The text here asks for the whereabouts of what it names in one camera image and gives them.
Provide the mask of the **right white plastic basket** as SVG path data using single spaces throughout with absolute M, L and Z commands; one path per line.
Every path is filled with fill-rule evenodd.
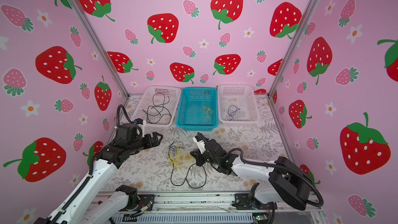
M 253 88 L 249 85 L 219 85 L 218 115 L 226 126 L 251 127 L 259 123 L 260 114 Z

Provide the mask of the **left white plastic basket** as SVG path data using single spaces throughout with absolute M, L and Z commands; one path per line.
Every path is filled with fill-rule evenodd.
M 147 121 L 147 127 L 168 129 L 176 116 L 181 89 L 167 86 L 150 86 L 144 92 L 132 118 Z

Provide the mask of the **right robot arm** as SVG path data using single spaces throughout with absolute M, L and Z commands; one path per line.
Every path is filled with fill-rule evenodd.
M 286 157 L 272 162 L 246 159 L 242 149 L 225 151 L 214 139 L 209 140 L 202 133 L 197 133 L 193 141 L 197 149 L 190 154 L 197 166 L 208 163 L 224 175 L 248 176 L 259 181 L 252 186 L 247 196 L 248 203 L 236 203 L 237 206 L 265 209 L 284 202 L 304 211 L 308 205 L 324 205 L 324 199 L 309 175 Z M 270 186 L 261 185 L 261 181 L 268 181 Z

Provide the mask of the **teal plastic basket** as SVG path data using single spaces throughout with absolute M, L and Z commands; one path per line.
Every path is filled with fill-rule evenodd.
M 212 131 L 218 124 L 217 90 L 184 88 L 178 105 L 176 125 L 186 131 Z

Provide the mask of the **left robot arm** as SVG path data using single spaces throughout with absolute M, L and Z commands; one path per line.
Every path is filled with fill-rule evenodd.
M 161 144 L 162 134 L 145 134 L 144 129 L 145 125 L 140 121 L 120 125 L 114 139 L 92 157 L 85 179 L 47 218 L 39 217 L 35 222 L 103 224 L 123 209 L 137 211 L 139 214 L 145 212 L 148 207 L 143 205 L 137 189 L 127 185 L 119 186 L 107 200 L 91 211 L 87 210 L 105 183 L 129 157 Z

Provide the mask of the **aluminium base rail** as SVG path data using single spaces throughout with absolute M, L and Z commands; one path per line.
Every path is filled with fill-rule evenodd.
M 299 211 L 286 203 L 277 202 L 273 209 L 244 207 L 248 192 L 156 192 L 140 194 L 148 209 L 136 217 L 141 209 L 105 210 L 108 200 L 121 205 L 121 198 L 101 192 L 84 213 L 82 224 L 326 224 L 324 212 L 307 206 Z

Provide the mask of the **white plastic basket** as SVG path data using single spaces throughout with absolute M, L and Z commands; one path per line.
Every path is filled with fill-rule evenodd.
M 249 85 L 219 85 L 218 115 L 226 126 L 251 127 L 259 123 L 260 114 L 253 88 Z
M 147 121 L 147 127 L 168 129 L 176 116 L 181 89 L 167 86 L 150 86 L 144 92 L 132 118 Z

